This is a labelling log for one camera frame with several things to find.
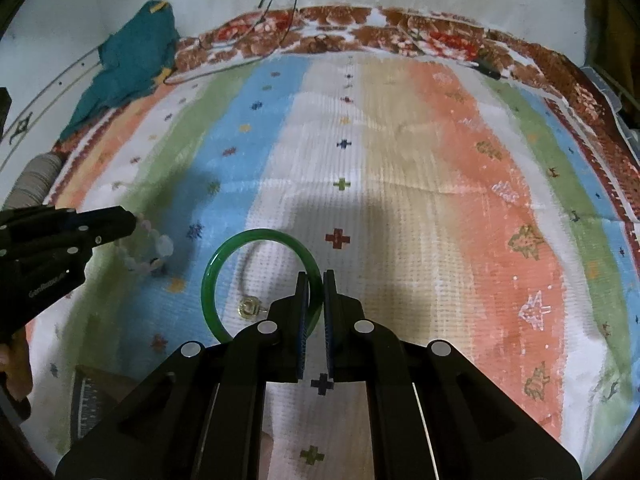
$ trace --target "orange stripe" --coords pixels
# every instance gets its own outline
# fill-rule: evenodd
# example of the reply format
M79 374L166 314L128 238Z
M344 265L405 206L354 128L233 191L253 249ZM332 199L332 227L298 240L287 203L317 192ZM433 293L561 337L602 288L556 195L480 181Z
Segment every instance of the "orange stripe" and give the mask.
M152 95L133 101L113 120L100 141L78 165L56 200L56 207L78 208L82 205L87 192L104 173L120 148L133 136L151 109L173 89L174 86L160 85Z
M529 189L456 75L442 65L423 63L412 65L410 77L441 127L438 156L458 169L453 188L442 191L449 192L450 206L460 212L461 249L484 307L472 318L474 362L559 438L564 368L560 263L546 243L537 245L537 260L509 247L521 227L536 225ZM501 191L511 194L513 205L492 191L501 182ZM551 306L551 312L543 316L543 331L518 317L520 308L539 291L542 305ZM530 395L538 390L543 399L525 393L527 379L532 379L527 387Z

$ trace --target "blue stripe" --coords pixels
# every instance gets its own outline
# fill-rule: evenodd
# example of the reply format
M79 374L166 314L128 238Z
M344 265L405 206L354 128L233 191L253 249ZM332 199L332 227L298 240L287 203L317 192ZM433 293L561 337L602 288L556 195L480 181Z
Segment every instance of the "blue stripe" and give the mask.
M638 272L632 257L633 249L626 238L625 224L616 212L613 202L610 200L609 194L598 175L584 157L574 136L567 131L556 115L549 110L541 97L533 95L524 89L520 89L520 93L527 103L541 117L545 118L546 124L554 133L560 149L566 155L572 168L574 168L578 180L600 218L611 253L618 266L618 272L622 280L622 290L625 294L629 341L631 344L631 383L633 387L631 415L633 415L640 405L640 392L638 392L638 385L640 384L640 326L636 323L636 316L640 317L640 281L638 280ZM625 252L624 255L620 253L620 248Z
M286 56L262 63L204 137L191 166L175 186L171 204L159 225L154 225L174 240L168 276L143 278L120 309L121 373L143 378L181 343L195 339L208 345L215 341L200 304L205 267L225 240L244 230L264 168L309 62L306 57ZM251 130L240 132L241 124L249 124ZM233 148L235 153L223 155ZM212 197L208 188L214 181L221 186ZM194 236L194 226L198 224L202 226L200 237ZM190 231L193 239L187 236ZM235 268L234 258L229 264ZM186 282L182 293L166 290L174 276ZM218 305L225 304L229 285L220 283L216 291ZM168 341L166 353L150 350L155 334Z

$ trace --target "red cross pattern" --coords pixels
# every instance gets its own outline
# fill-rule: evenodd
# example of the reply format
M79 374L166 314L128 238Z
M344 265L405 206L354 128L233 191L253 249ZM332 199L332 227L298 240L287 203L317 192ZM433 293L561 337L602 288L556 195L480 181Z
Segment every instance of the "red cross pattern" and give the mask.
M351 243L350 236L342 236L342 229L335 229L335 228L334 228L334 234L325 235L324 240L327 242L331 242L334 245L334 249L341 249L342 244Z

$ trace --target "green bangle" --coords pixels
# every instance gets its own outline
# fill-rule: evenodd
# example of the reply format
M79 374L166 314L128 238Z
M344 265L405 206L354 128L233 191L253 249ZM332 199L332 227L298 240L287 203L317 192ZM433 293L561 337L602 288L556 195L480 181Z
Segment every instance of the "green bangle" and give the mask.
M209 330L211 330L214 337L221 343L228 343L233 338L222 325L218 312L216 311L216 280L218 279L222 265L226 262L228 257L231 256L231 254L237 251L240 247L258 240L278 242L286 245L298 255L302 264L305 266L306 275L309 280L309 309L306 313L307 337L311 335L318 323L320 310L322 309L322 302L324 301L324 290L322 288L322 276L320 275L320 269L309 250L293 236L287 235L283 232L276 231L274 229L250 229L249 231L244 231L232 236L229 240L220 245L218 250L209 260L207 269L202 277L202 288L200 289L202 313L204 314L204 319L207 322Z

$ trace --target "colorful striped fabric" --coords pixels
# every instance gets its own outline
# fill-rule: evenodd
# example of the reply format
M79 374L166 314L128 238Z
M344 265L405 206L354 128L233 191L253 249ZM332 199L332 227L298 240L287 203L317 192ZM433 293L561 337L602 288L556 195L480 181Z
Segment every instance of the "colorful striped fabric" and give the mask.
M638 408L637 219L588 128L541 90L446 60L283 56L108 114L52 197L121 204L175 245L151 276L100 248L86 284L36 320L26 433L58 453L78 365L139 381L184 341L215 343L204 268L258 227L302 241L401 338L450 340L585 476ZM232 333L249 323L243 296L268 305L301 269L271 243L227 265L216 301ZM364 386L319 388L323 373L318 326L304 380L268 386L270 478L372 478Z

